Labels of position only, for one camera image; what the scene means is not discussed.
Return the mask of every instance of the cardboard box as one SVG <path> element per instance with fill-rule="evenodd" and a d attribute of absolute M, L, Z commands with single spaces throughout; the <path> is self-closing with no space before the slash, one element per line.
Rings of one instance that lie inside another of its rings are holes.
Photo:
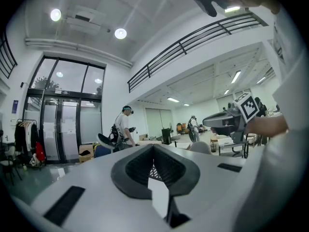
<path fill-rule="evenodd" d="M 82 154 L 84 151 L 88 150 L 90 153 L 85 156 L 79 155 L 79 162 L 85 162 L 94 158 L 93 147 L 92 145 L 81 145 L 79 146 L 79 154 Z"/>

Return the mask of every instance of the ceiling light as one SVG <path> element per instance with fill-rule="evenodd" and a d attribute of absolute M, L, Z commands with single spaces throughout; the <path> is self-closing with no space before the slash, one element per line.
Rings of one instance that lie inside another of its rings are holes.
<path fill-rule="evenodd" d="M 50 13 L 50 18 L 53 21 L 58 21 L 61 18 L 61 11 L 59 9 L 54 9 Z"/>
<path fill-rule="evenodd" d="M 175 100 L 175 99 L 173 99 L 171 97 L 168 97 L 168 100 L 173 101 L 173 102 L 179 102 L 178 100 Z"/>
<path fill-rule="evenodd" d="M 125 29 L 117 29 L 115 31 L 115 36 L 119 40 L 124 39 L 126 37 L 126 30 Z"/>
<path fill-rule="evenodd" d="M 227 12 L 232 12 L 232 11 L 239 10 L 239 9 L 240 9 L 240 7 L 228 8 L 228 9 L 225 10 L 225 13 L 227 13 Z"/>
<path fill-rule="evenodd" d="M 95 82 L 100 84 L 100 83 L 102 83 L 102 80 L 97 78 L 97 79 L 95 80 Z"/>
<path fill-rule="evenodd" d="M 259 84 L 260 82 L 262 82 L 266 77 L 263 77 L 260 81 L 258 81 L 256 84 Z"/>
<path fill-rule="evenodd" d="M 239 77 L 240 73 L 241 73 L 241 71 L 236 72 L 236 74 L 235 74 L 235 76 L 234 76 L 234 78 L 233 78 L 233 81 L 232 81 L 231 83 L 236 82 L 236 80 L 237 80 L 237 78 Z"/>
<path fill-rule="evenodd" d="M 56 75 L 57 75 L 58 77 L 63 77 L 63 74 L 62 74 L 61 72 L 57 72 Z"/>

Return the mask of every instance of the glass door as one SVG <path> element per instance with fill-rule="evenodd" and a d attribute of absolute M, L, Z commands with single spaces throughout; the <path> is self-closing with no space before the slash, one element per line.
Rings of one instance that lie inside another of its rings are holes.
<path fill-rule="evenodd" d="M 79 101 L 49 98 L 43 104 L 43 140 L 48 163 L 78 162 L 76 110 Z"/>

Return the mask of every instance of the pipe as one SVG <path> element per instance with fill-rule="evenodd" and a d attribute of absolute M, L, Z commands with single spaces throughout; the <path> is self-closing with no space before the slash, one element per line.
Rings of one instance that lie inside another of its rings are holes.
<path fill-rule="evenodd" d="M 131 68 L 132 63 L 124 60 L 122 58 L 119 58 L 115 55 L 109 54 L 107 52 L 83 45 L 83 44 L 78 44 L 78 43 L 73 43 L 73 42 L 68 42 L 68 41 L 60 41 L 60 40 L 52 40 L 52 39 L 25 39 L 26 45 L 29 46 L 40 46 L 40 47 L 61 47 L 61 48 L 67 48 L 67 49 L 74 49 L 76 51 L 81 51 L 85 53 L 90 53 L 93 55 L 100 56 L 102 58 L 107 58 L 108 60 L 117 62 L 119 64 L 122 64 L 126 67 Z"/>

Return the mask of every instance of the railing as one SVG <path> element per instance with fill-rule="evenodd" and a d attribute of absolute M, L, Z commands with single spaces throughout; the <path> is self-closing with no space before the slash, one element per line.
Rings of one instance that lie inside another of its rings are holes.
<path fill-rule="evenodd" d="M 150 78 L 160 68 L 176 58 L 181 58 L 182 56 L 187 55 L 199 45 L 210 40 L 216 40 L 218 38 L 231 35 L 232 33 L 258 26 L 265 27 L 268 26 L 268 24 L 257 15 L 253 13 L 246 13 L 213 22 L 193 31 L 192 33 L 189 33 L 163 50 L 143 68 L 141 68 L 127 82 L 129 85 L 129 92 L 136 88 L 146 78 Z"/>
<path fill-rule="evenodd" d="M 9 79 L 16 65 L 17 62 L 11 52 L 6 33 L 4 32 L 0 39 L 0 70 Z"/>

